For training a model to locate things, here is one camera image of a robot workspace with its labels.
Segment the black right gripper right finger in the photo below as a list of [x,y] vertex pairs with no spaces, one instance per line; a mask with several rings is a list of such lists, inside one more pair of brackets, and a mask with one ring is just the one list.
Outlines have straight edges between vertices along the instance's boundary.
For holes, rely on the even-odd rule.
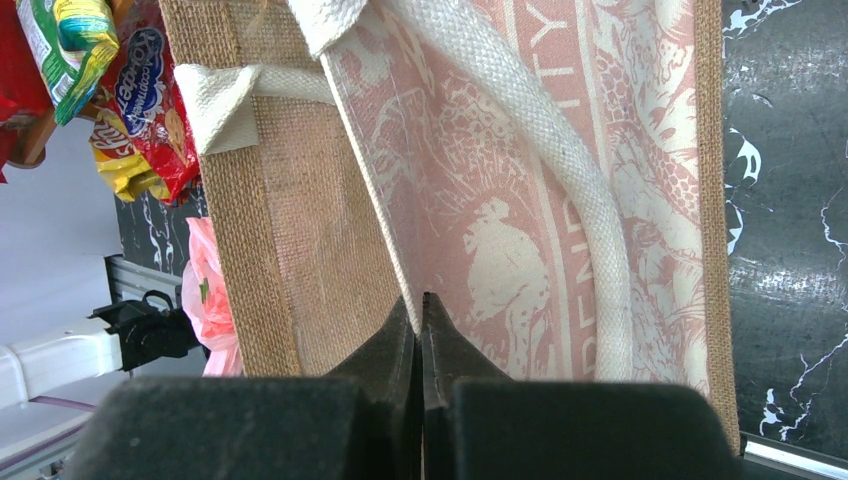
[[423,297],[428,479],[739,479],[717,414],[673,384],[518,381]]

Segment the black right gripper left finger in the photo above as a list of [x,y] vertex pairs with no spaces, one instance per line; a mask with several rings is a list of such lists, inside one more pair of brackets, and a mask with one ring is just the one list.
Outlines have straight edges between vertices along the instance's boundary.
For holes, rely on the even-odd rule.
[[84,428],[72,479],[414,479],[417,345],[403,301],[319,377],[142,377]]

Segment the pink plastic grocery bag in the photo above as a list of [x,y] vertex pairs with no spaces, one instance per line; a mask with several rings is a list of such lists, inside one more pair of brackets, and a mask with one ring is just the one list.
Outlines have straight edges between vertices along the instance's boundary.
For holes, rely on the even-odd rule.
[[188,262],[183,271],[181,304],[200,345],[210,351],[206,376],[241,376],[244,365],[211,219],[186,219]]

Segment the brown paper bag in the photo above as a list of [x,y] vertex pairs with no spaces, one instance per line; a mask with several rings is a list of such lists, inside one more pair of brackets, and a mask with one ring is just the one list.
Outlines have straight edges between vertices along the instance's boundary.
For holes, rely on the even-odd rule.
[[688,386],[740,449],[718,1],[165,1],[242,370],[425,294],[512,378]]

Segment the red snack bag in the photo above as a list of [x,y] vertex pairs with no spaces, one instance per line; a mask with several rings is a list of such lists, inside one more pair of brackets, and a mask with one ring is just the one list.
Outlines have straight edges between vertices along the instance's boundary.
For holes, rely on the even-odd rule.
[[52,102],[30,51],[13,1],[1,3],[1,165],[33,169],[45,159],[44,148],[29,147],[32,129]]

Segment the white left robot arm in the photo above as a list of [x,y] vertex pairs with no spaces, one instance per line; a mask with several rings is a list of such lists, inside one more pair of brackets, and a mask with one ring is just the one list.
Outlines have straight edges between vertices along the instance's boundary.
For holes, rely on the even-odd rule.
[[233,325],[162,294],[1,349],[1,403],[202,350],[200,378],[137,380],[94,415],[72,479],[417,479],[417,342],[403,303],[321,377],[242,376]]

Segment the yellow snack packet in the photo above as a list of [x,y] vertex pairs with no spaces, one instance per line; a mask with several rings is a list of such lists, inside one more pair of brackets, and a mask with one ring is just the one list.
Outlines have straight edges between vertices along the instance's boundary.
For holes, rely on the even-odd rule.
[[92,142],[91,146],[99,175],[118,199],[130,203],[143,193],[149,193],[157,200],[169,198],[170,192],[164,180],[132,145],[100,149],[100,143]]

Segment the red chips bag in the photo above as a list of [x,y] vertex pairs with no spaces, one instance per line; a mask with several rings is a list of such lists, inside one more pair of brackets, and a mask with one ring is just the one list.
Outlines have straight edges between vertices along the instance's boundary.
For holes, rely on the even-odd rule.
[[117,29],[120,48],[101,78],[89,143],[132,145],[165,182],[166,205],[186,201],[199,181],[198,156],[176,80],[175,63],[157,1],[131,1]]

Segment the wooden slatted rack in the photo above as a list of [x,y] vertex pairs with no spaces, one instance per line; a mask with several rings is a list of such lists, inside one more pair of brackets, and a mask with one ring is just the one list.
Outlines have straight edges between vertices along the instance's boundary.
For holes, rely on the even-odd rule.
[[[113,19],[115,22],[116,32],[120,24],[126,18],[130,7],[133,5],[131,1],[105,1],[108,3],[112,10]],[[87,119],[92,119],[95,116],[95,107],[102,103],[103,96],[95,91],[94,95],[89,100],[88,104],[85,105],[79,114],[76,117],[83,117]],[[54,120],[54,105],[52,103],[52,108],[49,113],[42,117],[39,121],[38,125],[32,129],[32,132],[29,134],[29,138],[27,139],[27,145],[32,147],[34,145],[42,146],[46,148],[46,143],[53,134],[54,130],[61,125],[57,124]]]

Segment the green snack packet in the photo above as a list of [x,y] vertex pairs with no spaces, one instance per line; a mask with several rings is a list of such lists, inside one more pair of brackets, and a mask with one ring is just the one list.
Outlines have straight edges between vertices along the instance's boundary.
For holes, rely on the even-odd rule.
[[119,51],[112,10],[102,0],[19,0],[15,7],[54,120],[65,125],[88,104]]

